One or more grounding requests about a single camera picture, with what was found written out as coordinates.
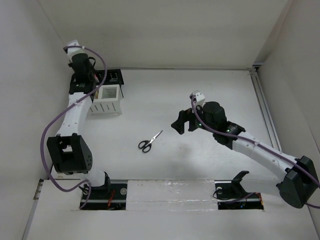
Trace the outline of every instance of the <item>black scissors handle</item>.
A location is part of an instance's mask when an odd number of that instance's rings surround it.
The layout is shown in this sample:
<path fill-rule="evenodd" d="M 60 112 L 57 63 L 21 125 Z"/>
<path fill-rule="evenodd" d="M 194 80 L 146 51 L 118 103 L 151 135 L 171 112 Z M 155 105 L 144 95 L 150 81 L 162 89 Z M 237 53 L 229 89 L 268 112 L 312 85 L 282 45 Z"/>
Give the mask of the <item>black scissors handle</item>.
<path fill-rule="evenodd" d="M 143 153 L 147 153 L 151 150 L 151 143 L 149 145 L 148 143 L 149 143 L 148 140 L 141 141 L 138 145 L 138 148 L 142 149 Z"/>

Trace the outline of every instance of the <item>purple hose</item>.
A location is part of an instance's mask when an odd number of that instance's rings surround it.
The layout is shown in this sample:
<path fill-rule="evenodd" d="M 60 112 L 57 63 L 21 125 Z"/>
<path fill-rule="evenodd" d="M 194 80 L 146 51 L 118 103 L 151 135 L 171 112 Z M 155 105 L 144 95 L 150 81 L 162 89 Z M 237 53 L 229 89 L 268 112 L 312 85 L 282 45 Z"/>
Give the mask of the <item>purple hose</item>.
<path fill-rule="evenodd" d="M 320 183 L 319 181 L 314 177 L 312 176 L 309 172 L 307 172 L 306 170 L 304 170 L 301 166 L 299 166 L 298 164 L 296 164 L 295 162 L 291 161 L 290 159 L 286 158 L 285 156 L 282 156 L 281 154 L 277 153 L 277 152 L 274 152 L 272 151 L 271 149 L 263 146 L 262 144 L 260 143 L 257 143 L 256 141 L 252 140 L 252 139 L 249 139 L 247 137 L 244 137 L 244 136 L 238 136 L 238 135 L 233 135 L 233 134 L 229 134 L 229 133 L 224 133 L 224 132 L 221 132 L 221 131 L 217 131 L 217 130 L 214 130 L 212 129 L 211 127 L 209 127 L 207 124 L 205 124 L 204 121 L 202 121 L 202 119 L 200 118 L 199 114 L 197 113 L 197 110 L 196 110 L 196 106 L 195 106 L 195 100 L 196 100 L 196 95 L 193 95 L 192 99 L 191 99 L 191 107 L 192 107 L 192 110 L 194 112 L 194 115 L 196 117 L 196 119 L 211 133 L 213 134 L 219 134 L 219 135 L 222 135 L 222 136 L 226 136 L 226 137 L 231 137 L 231 138 L 237 138 L 237 139 L 242 139 L 242 140 L 245 140 L 247 142 L 250 142 L 252 144 L 256 144 L 258 147 L 260 147 L 261 149 L 265 150 L 266 152 L 270 153 L 271 155 L 273 156 L 276 156 L 284 161 L 286 161 L 287 163 L 293 165 L 294 167 L 296 167 L 297 169 L 299 169 L 301 172 L 303 172 L 305 175 L 308 176 L 308 178 L 310 178 L 312 180 L 312 182 L 314 182 L 314 184 L 320 188 Z M 312 208 L 316 208 L 316 209 L 320 209 L 320 206 L 316 206 L 316 205 L 312 205 L 312 204 L 309 204 L 309 203 L 306 203 L 307 206 L 309 207 L 312 207 Z"/>
<path fill-rule="evenodd" d="M 80 103 L 82 100 L 84 100 L 85 98 L 89 97 L 91 94 L 95 93 L 105 82 L 106 78 L 107 78 L 107 66 L 106 66 L 106 63 L 104 61 L 104 59 L 95 51 L 87 48 L 87 47 L 84 47 L 84 46 L 67 46 L 66 47 L 67 49 L 71 49 L 71 48 L 82 48 L 82 49 L 85 49 L 95 55 L 97 55 L 102 63 L 103 63 L 103 68 L 104 68 L 104 76 L 103 76 L 103 79 L 102 79 L 102 82 L 95 88 L 93 89 L 91 92 L 89 92 L 88 94 L 86 94 L 85 96 L 81 97 L 79 100 L 76 101 L 76 103 Z M 74 187 L 70 188 L 70 189 L 65 189 L 63 187 L 61 187 L 57 181 L 54 179 L 54 177 L 51 175 L 50 173 L 50 169 L 48 168 L 48 165 L 46 163 L 46 158 L 45 158 L 45 150 L 44 150 L 44 145 L 45 145 L 45 138 L 46 138 L 46 134 L 49 130 L 49 128 L 59 119 L 61 118 L 64 114 L 66 114 L 66 112 L 68 112 L 70 109 L 72 109 L 76 104 L 73 103 L 71 104 L 70 106 L 68 106 L 65 110 L 63 110 L 58 116 L 56 116 L 43 130 L 43 133 L 42 133 L 42 136 L 41 136 L 41 141 L 40 141 L 40 155 L 41 155 L 41 161 L 42 161 L 42 164 L 43 164 L 43 167 L 44 167 L 44 170 L 45 172 L 47 173 L 49 179 L 51 180 L 51 182 L 59 189 L 61 190 L 62 192 L 65 192 L 65 193 L 69 193 L 73 190 L 75 190 L 76 188 L 80 187 L 82 184 L 85 184 L 87 183 L 88 186 L 89 186 L 89 190 L 88 190 L 88 195 L 85 199 L 85 202 L 80 206 L 80 209 L 82 209 L 88 202 L 89 200 L 89 197 L 90 197 L 90 194 L 91 194 L 91 184 L 89 182 L 89 180 L 83 180 L 81 182 L 79 182 L 77 185 L 75 185 Z"/>

